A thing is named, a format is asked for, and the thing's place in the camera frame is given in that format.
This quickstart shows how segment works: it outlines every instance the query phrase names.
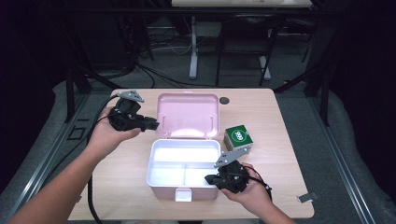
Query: gray carpet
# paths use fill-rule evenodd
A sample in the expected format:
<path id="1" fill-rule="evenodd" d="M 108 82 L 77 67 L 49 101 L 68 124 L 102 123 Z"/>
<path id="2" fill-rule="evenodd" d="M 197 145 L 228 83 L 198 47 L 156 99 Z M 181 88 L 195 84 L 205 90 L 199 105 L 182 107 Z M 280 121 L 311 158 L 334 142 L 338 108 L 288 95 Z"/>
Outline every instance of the gray carpet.
<path id="1" fill-rule="evenodd" d="M 191 83 L 193 85 L 182 85 L 189 88 L 208 88 L 213 87 L 216 72 L 216 56 L 214 54 L 214 40 L 208 42 L 199 48 L 199 67 L 198 78 L 190 80 L 188 78 L 190 68 L 189 51 L 186 54 L 175 54 L 171 49 L 159 49 L 154 51 L 154 61 L 150 59 L 140 59 L 145 66 L 160 71 L 170 78 Z M 270 63 L 269 69 L 273 79 L 265 82 L 263 87 L 274 89 L 283 84 L 283 80 L 291 79 L 300 75 L 304 71 L 304 63 L 301 59 L 304 54 L 306 42 L 296 37 L 280 37 L 276 42 L 274 57 Z M 154 76 L 154 88 L 174 88 L 173 84 L 164 82 L 162 78 Z M 223 87 L 243 87 L 258 88 L 259 77 L 221 77 L 220 86 Z M 142 70 L 135 69 L 130 75 L 112 79 L 122 87 L 145 89 L 150 88 L 152 79 Z M 80 96 L 83 106 L 78 112 L 78 117 L 74 124 L 79 127 L 77 131 L 70 135 L 70 130 L 64 132 L 65 119 L 65 87 L 64 83 L 57 86 L 57 99 L 55 106 L 50 114 L 48 122 L 43 128 L 40 136 L 37 138 L 35 145 L 32 147 L 29 155 L 26 157 L 20 170 L 15 174 L 11 183 L 0 196 L 0 223 L 4 223 L 9 213 L 15 207 L 18 199 L 27 186 L 30 178 L 34 175 L 36 167 L 42 162 L 49 150 L 53 148 L 53 143 L 57 140 L 59 133 L 65 139 L 60 145 L 59 155 L 54 158 L 54 163 L 69 152 L 76 145 L 79 135 L 83 135 L 82 130 L 90 127 L 93 117 L 101 103 L 108 97 L 110 90 L 101 83 L 92 80 L 94 91 L 88 97 Z M 308 191 L 314 191 L 319 198 L 313 202 L 315 215 L 309 219 L 298 219 L 298 223 L 361 223 L 354 204 L 350 200 L 347 189 L 343 180 L 334 165 L 334 159 L 330 151 L 328 140 L 320 126 L 320 120 L 316 119 L 315 109 L 309 104 L 302 93 L 304 83 L 298 84 L 289 91 L 276 95 L 282 116 L 288 129 L 290 140 L 294 147 L 297 160 L 304 176 Z M 356 177 L 358 185 L 361 188 L 362 195 L 367 201 L 368 207 L 373 212 L 377 223 L 395 223 L 396 210 L 394 204 L 389 201 L 389 197 L 382 192 L 375 184 L 367 167 L 360 160 L 359 154 L 354 144 L 353 132 L 342 103 L 339 99 L 331 94 L 329 119 L 332 132 L 340 146 L 346 161 L 351 168 L 353 175 Z M 62 170 L 77 154 L 83 149 L 83 145 L 75 150 L 62 163 L 59 169 L 54 173 L 56 175 Z"/>

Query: dark background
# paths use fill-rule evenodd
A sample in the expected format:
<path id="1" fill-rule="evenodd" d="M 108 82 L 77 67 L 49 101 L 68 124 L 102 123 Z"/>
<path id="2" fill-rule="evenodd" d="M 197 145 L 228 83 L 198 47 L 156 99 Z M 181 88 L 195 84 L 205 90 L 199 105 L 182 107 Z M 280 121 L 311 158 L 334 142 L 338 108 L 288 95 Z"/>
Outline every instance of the dark background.
<path id="1" fill-rule="evenodd" d="M 396 202 L 396 16 L 391 1 L 361 2 L 343 37 L 346 47 L 340 49 L 331 90 L 344 102 L 361 157 L 378 185 Z M 39 10 L 42 4 L 1 3 L 1 191 L 39 135 L 54 103 L 52 88 L 65 80 L 70 55 L 75 54 L 63 28 Z M 128 49 L 114 18 L 92 21 L 74 20 L 87 60 L 97 66 L 124 66 Z M 100 29 L 103 36 L 89 37 L 89 29 Z"/>

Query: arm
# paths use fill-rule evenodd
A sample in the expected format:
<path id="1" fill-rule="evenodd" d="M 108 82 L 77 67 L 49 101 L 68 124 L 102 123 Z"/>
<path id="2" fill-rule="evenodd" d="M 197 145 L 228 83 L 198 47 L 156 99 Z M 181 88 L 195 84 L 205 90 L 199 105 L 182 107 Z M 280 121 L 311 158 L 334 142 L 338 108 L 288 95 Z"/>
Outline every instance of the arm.
<path id="1" fill-rule="evenodd" d="M 243 165 L 253 168 L 252 165 L 247 163 L 243 163 Z M 253 170 L 247 169 L 247 171 L 250 176 L 259 178 Z M 249 212 L 256 215 L 267 224 L 295 223 L 272 203 L 264 186 L 254 180 L 249 180 L 247 187 L 242 192 L 235 194 L 227 189 L 222 189 L 221 192 L 231 201 L 241 203 Z"/>
<path id="2" fill-rule="evenodd" d="M 107 116 L 104 109 L 100 118 Z M 46 187 L 25 204 L 9 223 L 65 223 L 96 165 L 124 140 L 136 137 L 140 129 L 118 132 L 102 119 L 93 130 L 90 143 Z"/>

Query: storage container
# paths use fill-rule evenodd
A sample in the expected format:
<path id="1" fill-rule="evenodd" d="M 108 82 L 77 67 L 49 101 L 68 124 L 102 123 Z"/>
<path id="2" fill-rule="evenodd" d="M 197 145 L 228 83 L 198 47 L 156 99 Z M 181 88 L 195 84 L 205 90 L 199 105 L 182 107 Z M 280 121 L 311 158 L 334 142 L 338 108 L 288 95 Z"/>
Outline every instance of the storage container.
<path id="1" fill-rule="evenodd" d="M 160 199 L 177 202 L 215 199 L 219 190 L 205 181 L 220 156 L 219 98 L 211 93 L 164 93 L 158 97 L 157 134 L 147 182 Z"/>

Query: white desk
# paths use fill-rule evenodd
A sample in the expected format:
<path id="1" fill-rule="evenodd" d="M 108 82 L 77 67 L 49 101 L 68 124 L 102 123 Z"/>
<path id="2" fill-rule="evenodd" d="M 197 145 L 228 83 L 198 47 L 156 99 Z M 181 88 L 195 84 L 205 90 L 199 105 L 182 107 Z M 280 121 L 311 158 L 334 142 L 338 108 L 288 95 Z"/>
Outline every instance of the white desk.
<path id="1" fill-rule="evenodd" d="M 157 117 L 157 99 L 164 92 L 176 89 L 138 90 L 145 99 L 139 114 Z M 268 89 L 194 89 L 228 97 L 230 103 L 219 105 L 219 134 L 222 142 L 226 128 L 244 124 L 253 148 L 239 161 L 254 165 L 272 188 L 274 204 L 290 217 L 314 215 L 312 203 L 299 203 L 296 196 L 307 193 L 299 164 L 294 154 L 285 123 L 274 93 Z M 110 102 L 114 105 L 117 99 Z M 159 139 L 147 130 L 123 142 L 99 163 L 93 172 L 93 204 L 102 220 L 202 220 L 256 218 L 241 204 L 229 201 L 222 193 L 215 200 L 177 203 L 157 199 L 146 181 L 152 143 Z M 87 188 L 76 204 L 70 220 L 92 220 L 87 202 Z"/>
<path id="2" fill-rule="evenodd" d="M 172 7 L 311 7 L 310 0 L 172 0 Z M 196 47 L 196 23 L 195 18 L 191 20 L 191 64 L 190 79 L 197 78 L 198 48 Z M 265 57 L 260 57 L 263 67 Z M 269 69 L 265 72 L 265 80 L 271 80 Z"/>

